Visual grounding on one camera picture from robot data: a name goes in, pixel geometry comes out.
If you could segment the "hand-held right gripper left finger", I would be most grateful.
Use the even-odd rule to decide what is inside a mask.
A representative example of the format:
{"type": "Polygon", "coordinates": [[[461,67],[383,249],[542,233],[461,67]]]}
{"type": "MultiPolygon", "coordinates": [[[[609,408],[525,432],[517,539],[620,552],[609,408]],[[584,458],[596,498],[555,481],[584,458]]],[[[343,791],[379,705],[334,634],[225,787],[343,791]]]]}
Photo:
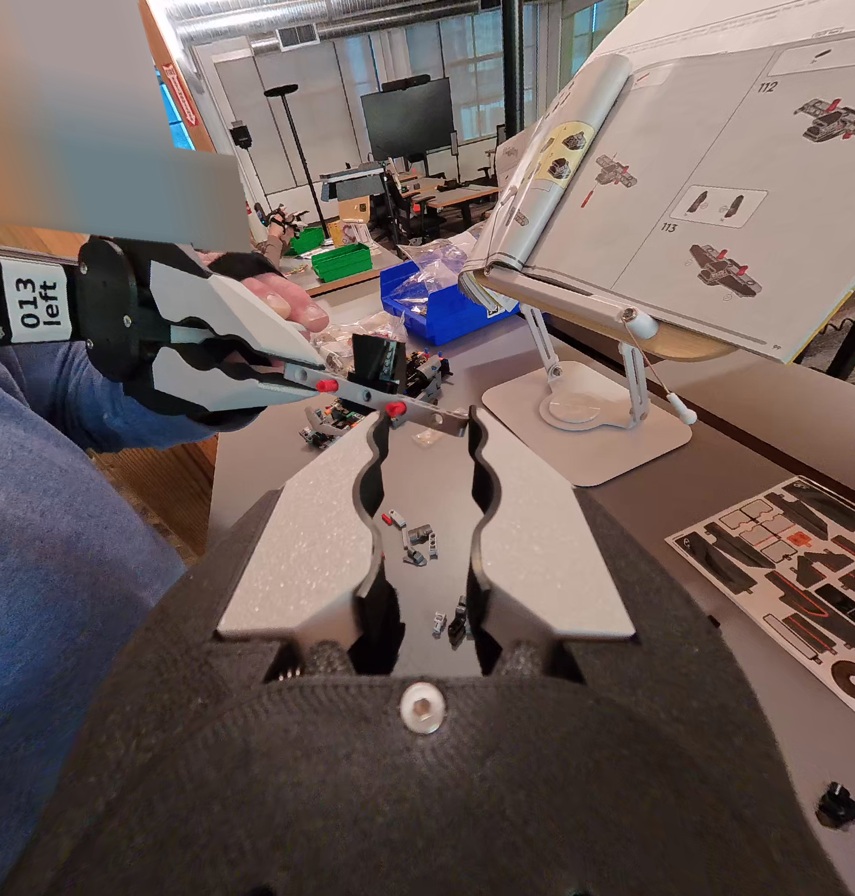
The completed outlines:
{"type": "Polygon", "coordinates": [[[395,590],[376,520],[390,420],[368,416],[277,494],[216,627],[223,640],[338,644],[358,673],[395,665],[395,590]]]}

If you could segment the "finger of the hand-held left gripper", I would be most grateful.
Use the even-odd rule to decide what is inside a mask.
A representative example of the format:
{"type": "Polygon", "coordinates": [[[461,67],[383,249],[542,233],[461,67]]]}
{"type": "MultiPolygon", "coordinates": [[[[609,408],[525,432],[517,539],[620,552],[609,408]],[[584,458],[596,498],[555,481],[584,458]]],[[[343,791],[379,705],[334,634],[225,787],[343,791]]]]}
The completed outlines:
{"type": "Polygon", "coordinates": [[[238,281],[151,263],[150,292],[161,316],[171,323],[187,326],[196,319],[215,336],[241,340],[263,356],[324,369],[321,355],[302,332],[238,281]]]}
{"type": "Polygon", "coordinates": [[[326,377],[323,367],[288,363],[278,370],[223,360],[199,369],[172,348],[159,350],[152,373],[157,391],[210,412],[263,409],[307,399],[326,377]]]}

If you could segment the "small grey black brick assembly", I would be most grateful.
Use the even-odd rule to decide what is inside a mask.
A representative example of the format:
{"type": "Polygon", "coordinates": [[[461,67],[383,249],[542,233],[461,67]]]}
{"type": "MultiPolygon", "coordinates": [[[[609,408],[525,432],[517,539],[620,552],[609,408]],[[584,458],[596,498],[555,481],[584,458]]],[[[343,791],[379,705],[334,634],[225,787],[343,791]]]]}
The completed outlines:
{"type": "Polygon", "coordinates": [[[351,347],[352,367],[346,375],[351,382],[388,394],[405,391],[408,384],[405,342],[355,333],[351,347]]]}

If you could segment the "long light grey lego beam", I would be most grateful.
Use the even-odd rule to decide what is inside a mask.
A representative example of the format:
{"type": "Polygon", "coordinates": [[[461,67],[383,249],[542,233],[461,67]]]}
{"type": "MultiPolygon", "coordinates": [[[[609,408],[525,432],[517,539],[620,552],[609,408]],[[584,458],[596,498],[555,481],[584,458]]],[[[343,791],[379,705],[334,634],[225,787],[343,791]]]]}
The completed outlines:
{"type": "Polygon", "coordinates": [[[385,405],[390,401],[404,401],[408,406],[405,420],[401,424],[393,425],[388,419],[391,427],[412,423],[443,434],[462,437],[466,433],[470,421],[468,411],[449,411],[403,393],[379,392],[357,385],[342,375],[307,368],[299,364],[285,363],[283,370],[275,378],[274,385],[283,388],[288,393],[302,396],[304,399],[316,399],[322,405],[343,401],[352,406],[355,413],[363,417],[369,413],[376,413],[388,419],[385,405]],[[325,377],[337,379],[341,383],[338,393],[321,394],[316,390],[316,383],[325,377]]]}

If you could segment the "cluster of grey lego connectors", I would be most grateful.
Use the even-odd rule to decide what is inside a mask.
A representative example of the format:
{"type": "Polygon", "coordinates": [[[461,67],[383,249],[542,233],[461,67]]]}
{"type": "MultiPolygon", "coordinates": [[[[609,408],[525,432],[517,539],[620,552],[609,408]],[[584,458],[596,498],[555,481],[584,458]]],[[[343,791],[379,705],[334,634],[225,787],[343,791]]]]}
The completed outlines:
{"type": "Polygon", "coordinates": [[[402,544],[402,562],[422,568],[439,557],[437,534],[430,524],[414,528],[403,526],[399,530],[402,544]]]}

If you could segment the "cluster of dark lego connectors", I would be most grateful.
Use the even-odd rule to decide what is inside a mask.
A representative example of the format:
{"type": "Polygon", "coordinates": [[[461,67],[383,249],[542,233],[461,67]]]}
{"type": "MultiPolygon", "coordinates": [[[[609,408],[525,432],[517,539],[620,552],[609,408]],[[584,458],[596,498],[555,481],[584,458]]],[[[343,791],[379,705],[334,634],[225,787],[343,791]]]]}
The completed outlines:
{"type": "Polygon", "coordinates": [[[435,614],[431,636],[436,641],[445,635],[453,651],[458,650],[462,644],[471,638],[470,623],[467,613],[467,599],[464,595],[460,596],[456,603],[455,610],[451,617],[447,614],[437,612],[435,614]]]}

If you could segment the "partly built lego model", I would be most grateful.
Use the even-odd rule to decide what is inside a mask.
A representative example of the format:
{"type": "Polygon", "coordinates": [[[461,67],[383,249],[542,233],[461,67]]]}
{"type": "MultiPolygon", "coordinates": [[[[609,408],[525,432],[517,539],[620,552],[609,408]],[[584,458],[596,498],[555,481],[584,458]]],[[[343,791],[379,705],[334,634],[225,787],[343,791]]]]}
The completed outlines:
{"type": "MultiPolygon", "coordinates": [[[[345,342],[341,342],[341,347],[346,350],[345,354],[339,350],[321,346],[319,349],[330,371],[347,377],[353,361],[351,337],[355,333],[378,335],[394,340],[387,335],[377,333],[353,332],[345,342]]],[[[407,358],[408,384],[405,391],[401,393],[436,405],[444,382],[452,375],[448,358],[439,351],[434,353],[409,352],[408,349],[407,358]]],[[[300,431],[300,436],[311,448],[321,450],[355,428],[369,414],[363,417],[355,413],[352,406],[343,401],[337,401],[322,407],[307,408],[306,415],[308,425],[300,431]]]]}

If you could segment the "small black lego piece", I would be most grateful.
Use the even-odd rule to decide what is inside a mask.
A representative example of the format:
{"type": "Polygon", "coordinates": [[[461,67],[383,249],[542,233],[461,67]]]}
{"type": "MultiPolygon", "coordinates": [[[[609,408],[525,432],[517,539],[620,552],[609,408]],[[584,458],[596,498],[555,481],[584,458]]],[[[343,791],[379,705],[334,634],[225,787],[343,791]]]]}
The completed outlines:
{"type": "Polygon", "coordinates": [[[816,820],[825,828],[844,831],[855,824],[855,798],[838,781],[831,781],[818,799],[816,820]]]}

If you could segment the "lego instruction booklet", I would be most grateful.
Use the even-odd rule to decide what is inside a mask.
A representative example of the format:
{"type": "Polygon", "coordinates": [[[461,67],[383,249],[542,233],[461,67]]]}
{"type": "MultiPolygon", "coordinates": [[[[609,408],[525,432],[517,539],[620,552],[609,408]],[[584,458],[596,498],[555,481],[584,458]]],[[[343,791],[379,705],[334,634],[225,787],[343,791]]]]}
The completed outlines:
{"type": "Polygon", "coordinates": [[[790,364],[855,289],[855,2],[644,2],[501,153],[473,301],[790,364]]]}

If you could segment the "person's left hand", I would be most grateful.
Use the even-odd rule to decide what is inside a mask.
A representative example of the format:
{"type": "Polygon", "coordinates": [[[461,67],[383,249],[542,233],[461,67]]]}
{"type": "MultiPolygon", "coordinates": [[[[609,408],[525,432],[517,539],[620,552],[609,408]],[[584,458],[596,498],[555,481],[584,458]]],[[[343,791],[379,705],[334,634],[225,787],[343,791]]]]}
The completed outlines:
{"type": "Polygon", "coordinates": [[[302,325],[310,333],[321,332],[329,325],[329,315],[306,290],[280,274],[257,274],[241,283],[277,315],[302,325]]]}

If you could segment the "white device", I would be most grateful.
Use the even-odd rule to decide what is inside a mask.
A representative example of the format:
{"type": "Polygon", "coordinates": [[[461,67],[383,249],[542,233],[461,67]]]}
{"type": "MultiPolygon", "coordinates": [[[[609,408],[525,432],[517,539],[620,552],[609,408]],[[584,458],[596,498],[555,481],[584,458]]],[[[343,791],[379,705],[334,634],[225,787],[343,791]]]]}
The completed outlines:
{"type": "Polygon", "coordinates": [[[521,299],[520,308],[543,364],[543,370],[536,371],[539,397],[515,397],[516,385],[531,378],[525,375],[486,391],[482,402],[488,409],[495,407],[501,417],[502,405],[533,404],[542,422],[563,432],[602,427],[635,430],[651,418],[643,345],[658,333],[656,319],[633,304],[597,296],[582,298],[580,313],[615,332],[624,364],[626,386],[622,387],[587,364],[565,361],[556,354],[537,299],[521,299]]]}

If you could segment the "black floor lamp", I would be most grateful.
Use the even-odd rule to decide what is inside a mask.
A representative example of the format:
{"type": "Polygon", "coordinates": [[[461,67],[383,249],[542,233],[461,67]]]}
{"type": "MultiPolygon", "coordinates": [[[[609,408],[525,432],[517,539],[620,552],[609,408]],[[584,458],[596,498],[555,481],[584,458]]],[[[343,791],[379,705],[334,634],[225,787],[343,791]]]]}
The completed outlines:
{"type": "Polygon", "coordinates": [[[319,223],[322,228],[324,241],[326,243],[331,243],[332,238],[331,238],[330,230],[328,228],[327,221],[324,217],[320,201],[316,195],[314,180],[311,176],[309,166],[308,166],[308,161],[307,161],[305,152],[303,151],[302,142],[299,138],[298,128],[296,127],[295,120],[290,111],[290,107],[289,107],[289,103],[288,103],[288,99],[287,99],[288,96],[290,96],[291,94],[294,94],[298,91],[299,91],[299,84],[281,84],[281,85],[277,85],[277,86],[265,89],[264,96],[270,101],[275,98],[278,98],[280,100],[281,106],[283,107],[285,116],[287,118],[287,123],[288,123],[288,127],[290,129],[291,137],[292,137],[294,144],[296,146],[296,149],[298,151],[300,165],[302,167],[304,176],[306,178],[306,182],[308,184],[308,189],[309,189],[311,198],[314,203],[314,208],[315,208],[319,223]]]}

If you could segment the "blue storage bin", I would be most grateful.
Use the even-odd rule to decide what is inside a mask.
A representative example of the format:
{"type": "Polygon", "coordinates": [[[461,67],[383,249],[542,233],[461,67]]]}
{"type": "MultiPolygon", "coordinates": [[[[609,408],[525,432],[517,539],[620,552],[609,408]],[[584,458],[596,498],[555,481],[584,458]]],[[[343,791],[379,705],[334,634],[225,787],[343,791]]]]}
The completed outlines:
{"type": "Polygon", "coordinates": [[[411,336],[430,345],[444,346],[520,311],[515,304],[509,310],[490,312],[455,284],[428,293],[424,282],[416,282],[419,274],[412,261],[380,271],[380,299],[384,310],[399,317],[411,336]]]}

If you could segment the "person's blue clothing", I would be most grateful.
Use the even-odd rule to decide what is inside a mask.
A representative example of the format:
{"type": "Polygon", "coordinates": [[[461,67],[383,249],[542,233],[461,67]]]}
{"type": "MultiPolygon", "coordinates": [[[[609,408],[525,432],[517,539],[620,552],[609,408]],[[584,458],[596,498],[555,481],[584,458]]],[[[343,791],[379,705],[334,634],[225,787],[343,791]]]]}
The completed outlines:
{"type": "Polygon", "coordinates": [[[88,451],[0,450],[0,886],[113,657],[185,572],[88,451]]]}

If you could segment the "black monitor screen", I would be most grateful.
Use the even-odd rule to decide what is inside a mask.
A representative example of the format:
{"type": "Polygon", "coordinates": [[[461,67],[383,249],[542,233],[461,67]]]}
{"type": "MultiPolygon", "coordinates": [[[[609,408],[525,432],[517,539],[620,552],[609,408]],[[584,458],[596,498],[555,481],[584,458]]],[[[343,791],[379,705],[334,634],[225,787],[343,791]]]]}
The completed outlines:
{"type": "Polygon", "coordinates": [[[399,89],[366,94],[360,102],[375,161],[412,160],[453,147],[456,124],[448,78],[420,75],[399,89]]]}

